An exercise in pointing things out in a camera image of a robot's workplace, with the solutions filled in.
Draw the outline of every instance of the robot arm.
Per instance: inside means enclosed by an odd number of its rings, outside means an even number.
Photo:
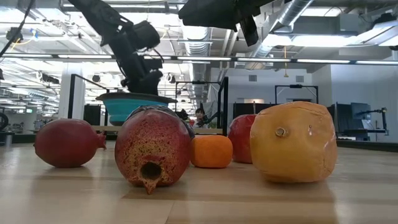
[[[97,33],[102,36],[101,46],[108,44],[126,77],[122,86],[130,92],[158,95],[157,85],[162,72],[149,67],[140,49],[151,49],[160,43],[160,37],[147,21],[133,24],[101,0],[69,0]]]

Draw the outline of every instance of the wooden table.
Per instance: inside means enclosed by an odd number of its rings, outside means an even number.
[[[190,167],[146,195],[114,162],[114,143],[78,169],[53,169],[31,145],[0,147],[0,223],[398,223],[398,154],[340,149],[317,184],[264,182],[252,165]]]

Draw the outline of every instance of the blue bowl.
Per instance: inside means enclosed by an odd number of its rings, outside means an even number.
[[[142,93],[105,93],[97,97],[101,100],[109,113],[109,122],[114,126],[122,126],[127,117],[140,106],[162,105],[168,106],[176,100]]]

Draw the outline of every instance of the ceiling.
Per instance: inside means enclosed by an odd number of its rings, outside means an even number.
[[[121,2],[123,4],[132,4],[132,1]],[[146,1],[140,1],[140,4],[146,4]],[[181,1],[169,1],[170,5],[176,5]],[[389,7],[396,4],[396,0],[383,1],[337,1],[337,0],[316,0],[310,8],[308,8],[302,16],[327,16],[335,17],[342,13],[356,13],[358,10],[365,9],[367,11],[374,11],[382,7]],[[112,50],[108,46],[100,47],[101,37],[90,27],[85,18],[80,12],[73,10],[63,12],[50,11],[41,9],[34,11],[34,17],[28,17],[22,35],[24,40],[20,45],[12,45],[7,53],[29,53],[29,54],[112,54]],[[161,14],[161,13],[121,13],[127,19],[138,23],[143,20],[148,20],[158,31],[161,36],[161,42],[156,49],[162,55],[186,55],[185,42],[183,37],[182,22],[176,14]],[[10,7],[1,7],[0,3],[0,48],[6,44],[6,33],[10,27],[17,27],[23,19],[24,13],[18,9]],[[222,48],[227,30],[225,29],[211,29],[210,30],[210,55],[223,56]],[[240,30],[236,36],[236,41],[232,40],[233,34],[230,34],[227,42],[227,49],[230,50],[231,55],[237,53],[249,54],[257,48],[257,46],[247,47],[244,41],[244,36]],[[365,47],[350,48],[347,51],[339,48],[319,48],[319,47],[297,47],[286,46],[286,49],[273,48],[271,54],[274,57],[288,57],[288,58],[328,58],[338,59],[344,57],[353,57],[355,51],[358,51],[358,56],[362,56]],[[387,47],[378,48],[380,53],[371,54],[368,59],[383,59],[386,52],[390,52]],[[57,105],[59,98],[60,85],[44,83],[40,81],[38,76],[40,73],[50,75],[62,81],[62,70],[65,63],[62,61],[32,61],[20,60],[15,58],[0,59],[0,68],[3,70],[5,80],[1,82],[1,90],[3,95],[1,98],[15,98],[26,97],[26,92],[31,93],[30,97],[39,97],[40,94],[48,96],[53,100],[53,104]],[[123,75],[119,71],[116,62],[84,62],[85,67],[90,72],[87,78],[91,79],[93,75],[101,76],[100,85],[105,87],[121,88],[120,80]],[[166,63],[162,69],[165,77],[159,83],[159,95],[174,97],[175,85],[167,81],[167,75],[174,75],[177,80],[190,81],[190,67],[192,65],[187,63]],[[274,69],[283,68],[284,64],[275,64]],[[307,69],[307,71],[316,70],[314,65],[292,65],[289,68]],[[23,86],[20,90],[10,88],[10,85]],[[88,91],[86,91],[86,102],[100,103],[95,101],[95,97],[101,94],[96,86],[87,83]],[[189,99],[188,93],[182,94],[178,100],[185,101],[178,104],[178,109],[195,109],[193,100]],[[3,101],[1,105],[12,106],[19,104],[26,104],[25,101]]]

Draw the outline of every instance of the pomegranate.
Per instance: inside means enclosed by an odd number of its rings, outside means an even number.
[[[190,135],[181,120],[160,110],[133,112],[118,132],[115,160],[122,175],[148,194],[172,185],[190,160]]]
[[[250,129],[256,114],[238,116],[232,121],[228,134],[232,142],[233,160],[235,162],[252,163],[250,153]]]
[[[58,168],[80,167],[105,146],[105,135],[97,134],[86,121],[59,119],[46,124],[35,139],[36,154]]]

